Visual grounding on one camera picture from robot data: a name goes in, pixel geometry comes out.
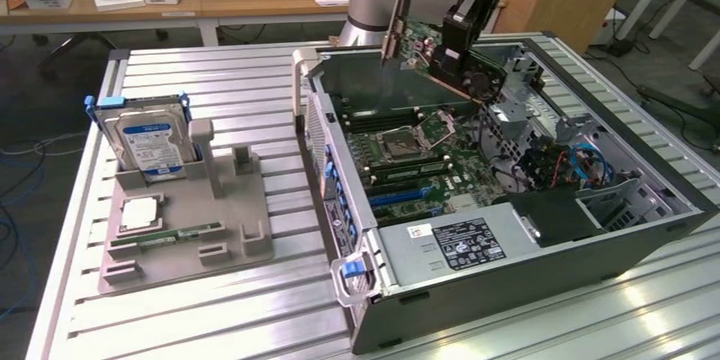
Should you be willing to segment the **green graphics card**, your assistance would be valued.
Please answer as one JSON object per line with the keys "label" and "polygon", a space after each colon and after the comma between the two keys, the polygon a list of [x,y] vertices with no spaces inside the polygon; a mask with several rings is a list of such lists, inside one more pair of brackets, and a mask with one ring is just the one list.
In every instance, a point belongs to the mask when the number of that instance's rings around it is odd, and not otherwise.
{"label": "green graphics card", "polygon": [[449,83],[441,69],[442,21],[422,23],[409,16],[410,0],[397,0],[389,31],[381,46],[380,88],[390,93],[397,87],[402,69],[481,105],[493,101],[506,79],[504,67],[488,56],[469,50],[460,83]]}

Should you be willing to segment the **open socket cover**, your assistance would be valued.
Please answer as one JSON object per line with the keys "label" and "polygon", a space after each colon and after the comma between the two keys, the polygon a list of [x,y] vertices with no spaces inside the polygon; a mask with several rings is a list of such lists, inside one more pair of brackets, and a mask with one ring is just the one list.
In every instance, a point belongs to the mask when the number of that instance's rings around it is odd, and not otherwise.
{"label": "open socket cover", "polygon": [[456,132],[452,116],[444,111],[434,111],[417,125],[416,135],[424,148],[432,149]]}

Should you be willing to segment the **metal disk bay cage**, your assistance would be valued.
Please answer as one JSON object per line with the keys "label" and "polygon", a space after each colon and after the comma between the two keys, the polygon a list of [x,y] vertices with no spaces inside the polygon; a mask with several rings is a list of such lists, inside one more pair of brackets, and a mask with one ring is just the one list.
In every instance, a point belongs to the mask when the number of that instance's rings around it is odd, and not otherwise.
{"label": "metal disk bay cage", "polygon": [[525,151],[557,141],[558,107],[544,92],[544,81],[509,79],[482,108],[482,152],[517,161]]}

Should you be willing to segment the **black RAM slot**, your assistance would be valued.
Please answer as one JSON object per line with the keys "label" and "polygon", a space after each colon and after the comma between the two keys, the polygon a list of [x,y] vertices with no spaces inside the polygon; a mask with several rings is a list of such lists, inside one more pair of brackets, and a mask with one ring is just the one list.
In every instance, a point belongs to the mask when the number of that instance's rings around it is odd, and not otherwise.
{"label": "black RAM slot", "polygon": [[413,110],[362,110],[362,111],[346,111],[341,114],[344,120],[413,120],[417,112]]}
{"label": "black RAM slot", "polygon": [[400,124],[400,123],[364,123],[350,124],[345,127],[348,132],[354,134],[370,133],[370,132],[393,132],[398,130],[412,129],[416,125]]}

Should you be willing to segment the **CPU socket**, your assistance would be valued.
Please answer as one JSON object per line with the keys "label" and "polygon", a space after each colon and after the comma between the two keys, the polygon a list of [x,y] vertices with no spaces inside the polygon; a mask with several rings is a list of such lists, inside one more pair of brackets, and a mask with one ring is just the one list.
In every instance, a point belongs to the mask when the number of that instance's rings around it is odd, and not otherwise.
{"label": "CPU socket", "polygon": [[374,134],[372,156],[381,164],[397,163],[428,157],[428,152],[410,126],[401,126]]}

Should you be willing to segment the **green motherboard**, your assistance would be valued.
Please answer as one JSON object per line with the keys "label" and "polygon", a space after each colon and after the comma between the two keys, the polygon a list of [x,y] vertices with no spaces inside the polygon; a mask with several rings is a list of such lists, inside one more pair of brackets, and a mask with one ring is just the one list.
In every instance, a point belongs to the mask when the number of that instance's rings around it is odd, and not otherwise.
{"label": "green motherboard", "polygon": [[477,117],[472,114],[472,105],[469,103],[454,103],[449,105],[410,106],[389,110],[404,109],[417,112],[413,120],[344,120],[344,112],[361,110],[352,110],[348,105],[341,105],[342,135],[349,147],[349,155],[358,178],[360,170],[365,166],[381,164],[372,156],[376,147],[373,138],[377,132],[354,134],[348,132],[346,126],[356,123],[400,123],[401,125],[417,126],[437,110],[444,110],[454,121],[454,134],[432,149],[425,148],[428,152],[426,158],[442,156],[445,159],[452,160],[453,167],[446,174],[386,185],[365,185],[360,179],[368,200],[373,196],[386,196],[426,186],[434,187],[421,200],[394,203],[381,207],[370,206],[380,227],[437,217],[458,212],[465,208],[482,207],[492,203],[497,196],[502,195],[500,184],[493,178],[492,165],[478,150],[478,142],[476,141],[478,128],[473,126],[477,123]]}

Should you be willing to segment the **installed RAM stick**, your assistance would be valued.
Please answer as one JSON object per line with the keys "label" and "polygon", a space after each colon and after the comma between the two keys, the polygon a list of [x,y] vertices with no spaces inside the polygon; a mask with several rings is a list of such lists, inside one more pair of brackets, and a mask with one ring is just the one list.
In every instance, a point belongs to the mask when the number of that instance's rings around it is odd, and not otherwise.
{"label": "installed RAM stick", "polygon": [[360,179],[365,185],[386,185],[405,180],[417,180],[433,175],[444,175],[453,167],[450,159],[442,156],[414,159],[392,164],[365,166]]}

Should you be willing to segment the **blue expansion slot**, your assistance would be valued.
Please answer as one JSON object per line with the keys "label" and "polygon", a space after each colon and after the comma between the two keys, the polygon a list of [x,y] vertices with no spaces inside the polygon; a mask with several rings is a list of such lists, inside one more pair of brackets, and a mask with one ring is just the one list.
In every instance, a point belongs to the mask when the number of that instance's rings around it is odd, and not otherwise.
{"label": "blue expansion slot", "polygon": [[386,196],[373,196],[368,202],[372,207],[381,207],[389,204],[424,199],[429,192],[434,189],[433,186],[426,186],[416,190],[404,191]]}

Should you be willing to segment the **grey power supply unit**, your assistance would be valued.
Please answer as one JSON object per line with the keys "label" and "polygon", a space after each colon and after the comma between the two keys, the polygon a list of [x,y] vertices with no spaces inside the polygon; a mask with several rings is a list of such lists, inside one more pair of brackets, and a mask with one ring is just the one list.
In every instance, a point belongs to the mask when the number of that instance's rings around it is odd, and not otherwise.
{"label": "grey power supply unit", "polygon": [[508,203],[396,224],[378,235],[400,287],[450,280],[540,251]]}

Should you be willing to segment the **hard disk with blue caddy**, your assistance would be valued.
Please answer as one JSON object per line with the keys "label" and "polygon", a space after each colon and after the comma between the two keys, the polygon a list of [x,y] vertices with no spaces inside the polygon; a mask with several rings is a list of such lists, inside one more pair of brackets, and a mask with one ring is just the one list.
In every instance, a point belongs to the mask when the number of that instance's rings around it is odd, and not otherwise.
{"label": "hard disk with blue caddy", "polygon": [[198,160],[189,137],[185,93],[138,98],[88,96],[82,104],[121,170],[137,170],[148,183],[185,177],[184,165]]}

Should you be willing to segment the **open black PC case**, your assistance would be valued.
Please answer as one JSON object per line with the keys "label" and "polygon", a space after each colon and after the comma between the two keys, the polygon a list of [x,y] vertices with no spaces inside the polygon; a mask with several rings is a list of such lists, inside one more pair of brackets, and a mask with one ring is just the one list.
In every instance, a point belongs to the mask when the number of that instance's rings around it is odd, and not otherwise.
{"label": "open black PC case", "polygon": [[[618,278],[664,245],[720,216],[690,175],[716,175],[658,128],[630,99],[556,39],[493,36],[474,48],[505,69],[506,79],[544,81],[558,107],[557,141],[517,161],[482,152],[482,108],[409,70],[381,90],[374,47],[305,47],[293,52],[293,115],[313,210],[328,250],[330,281],[356,354],[398,347],[448,327]],[[349,155],[341,105],[352,110],[469,103],[476,141],[502,195],[540,251],[434,284],[400,287],[382,253],[380,227]],[[640,179],[673,210],[669,218],[605,232],[576,199]],[[344,279],[341,264],[361,261],[362,276]]]}

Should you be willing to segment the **black chair base with castors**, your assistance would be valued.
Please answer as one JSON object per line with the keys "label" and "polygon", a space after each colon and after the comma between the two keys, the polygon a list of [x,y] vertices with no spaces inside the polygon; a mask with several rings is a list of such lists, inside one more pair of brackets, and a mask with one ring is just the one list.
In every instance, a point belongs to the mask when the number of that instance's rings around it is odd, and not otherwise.
{"label": "black chair base with castors", "polygon": [[[166,30],[154,29],[154,37],[158,41],[164,41],[169,38],[169,33]],[[68,54],[69,51],[72,51],[76,47],[78,47],[81,43],[89,40],[98,43],[108,51],[116,51],[118,49],[114,43],[101,32],[80,32],[72,34],[72,36],[69,36],[61,42],[61,44],[52,50],[38,64],[38,74],[45,81],[53,81],[57,78],[56,71],[50,69],[53,62],[65,56],[65,54]],[[32,42],[36,46],[46,46],[49,39],[46,35],[33,34]]]}

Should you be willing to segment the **silver CPU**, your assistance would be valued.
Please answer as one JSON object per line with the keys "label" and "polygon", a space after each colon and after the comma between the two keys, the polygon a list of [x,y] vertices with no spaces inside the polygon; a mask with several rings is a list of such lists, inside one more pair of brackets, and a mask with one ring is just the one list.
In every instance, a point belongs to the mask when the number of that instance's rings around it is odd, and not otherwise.
{"label": "silver CPU", "polygon": [[122,231],[146,228],[157,217],[157,200],[152,197],[125,201],[121,209],[120,229]]}

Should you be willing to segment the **green RAM stick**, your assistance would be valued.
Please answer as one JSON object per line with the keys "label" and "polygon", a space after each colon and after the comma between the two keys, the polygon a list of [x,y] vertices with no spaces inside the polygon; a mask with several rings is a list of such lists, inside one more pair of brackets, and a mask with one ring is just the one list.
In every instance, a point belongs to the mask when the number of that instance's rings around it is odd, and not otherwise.
{"label": "green RAM stick", "polygon": [[202,234],[222,229],[220,223],[210,223],[176,230],[164,230],[150,234],[114,239],[110,241],[110,247],[120,247],[130,244],[137,244],[140,247],[177,244],[198,239]]}

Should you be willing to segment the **grey plastic parts rack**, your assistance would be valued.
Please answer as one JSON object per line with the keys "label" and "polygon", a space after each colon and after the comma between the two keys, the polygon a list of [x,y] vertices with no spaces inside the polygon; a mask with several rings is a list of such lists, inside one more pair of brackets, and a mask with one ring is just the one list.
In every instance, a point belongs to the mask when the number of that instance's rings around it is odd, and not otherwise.
{"label": "grey plastic parts rack", "polygon": [[[114,175],[104,252],[98,267],[101,294],[138,291],[172,282],[220,273],[238,266],[269,260],[273,255],[265,189],[256,153],[233,148],[214,156],[212,121],[189,124],[190,141],[201,159],[184,165],[185,177],[148,183],[140,172]],[[146,228],[120,229],[125,201],[152,197],[157,217]],[[110,247],[110,241],[164,230],[220,223],[222,230],[177,244]]]}

